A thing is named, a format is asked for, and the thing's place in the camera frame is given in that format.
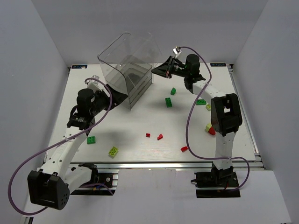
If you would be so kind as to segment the clear plastic drawer cover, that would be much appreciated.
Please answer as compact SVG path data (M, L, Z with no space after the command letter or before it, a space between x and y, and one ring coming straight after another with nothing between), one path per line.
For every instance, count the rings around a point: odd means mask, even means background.
M112 41L97 56L101 70L125 63L147 63L156 66L161 56L155 38L151 33L129 33L124 32Z

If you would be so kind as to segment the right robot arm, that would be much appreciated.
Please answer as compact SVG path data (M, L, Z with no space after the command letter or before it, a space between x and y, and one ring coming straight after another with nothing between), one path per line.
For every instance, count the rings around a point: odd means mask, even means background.
M204 59L198 54L189 54L185 63L174 56L152 69L152 73L171 79L179 76L184 79L185 88L196 98L202 98L210 106L210 123L215 130L215 156L210 158L212 168L209 173L200 174L193 180L198 187L216 187L228 182L233 175L232 149L239 126L242 124L242 114L238 96L235 93L226 94L210 85L200 74L200 62Z

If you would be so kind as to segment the red rounded brick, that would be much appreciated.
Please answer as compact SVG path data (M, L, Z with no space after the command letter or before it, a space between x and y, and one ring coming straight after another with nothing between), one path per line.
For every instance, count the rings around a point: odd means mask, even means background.
M210 127L208 129L208 133L211 134L211 135L216 135L216 131L215 131L215 129L213 127Z

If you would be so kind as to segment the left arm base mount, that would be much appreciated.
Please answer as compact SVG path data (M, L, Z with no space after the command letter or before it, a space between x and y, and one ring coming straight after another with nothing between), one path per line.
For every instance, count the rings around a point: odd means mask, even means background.
M64 183L70 195L112 196L115 192L118 172L98 169L93 163L83 162L67 169Z

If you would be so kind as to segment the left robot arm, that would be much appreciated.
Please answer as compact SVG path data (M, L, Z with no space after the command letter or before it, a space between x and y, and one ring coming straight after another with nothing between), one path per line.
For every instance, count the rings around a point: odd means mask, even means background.
M97 166L81 163L68 172L68 167L80 145L87 139L95 116L101 111L113 109L128 97L113 88L109 97L94 84L78 92L77 104L72 108L63 144L55 147L49 160L38 171L28 175L30 201L33 204L61 210L70 194L85 184L99 180Z

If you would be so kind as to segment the lime rounded brick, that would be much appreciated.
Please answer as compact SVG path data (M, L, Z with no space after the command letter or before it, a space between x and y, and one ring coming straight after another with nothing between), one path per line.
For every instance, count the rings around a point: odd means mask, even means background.
M211 129L211 127L212 127L211 123L207 124L206 128L205 128L205 131L208 133L209 130Z

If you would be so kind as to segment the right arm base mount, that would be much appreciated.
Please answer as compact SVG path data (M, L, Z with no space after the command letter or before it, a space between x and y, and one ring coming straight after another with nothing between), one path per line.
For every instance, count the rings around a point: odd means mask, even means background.
M191 183L196 187L197 198L240 198L240 190L236 172L230 177L217 182L212 179L211 172L197 172L194 173L195 178Z

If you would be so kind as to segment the red small brick front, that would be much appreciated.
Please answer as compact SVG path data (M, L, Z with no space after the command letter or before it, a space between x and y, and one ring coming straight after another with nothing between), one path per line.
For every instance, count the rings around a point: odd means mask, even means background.
M188 150L188 147L187 147L187 146L181 148L181 152L185 152L185 151L187 151L187 150Z

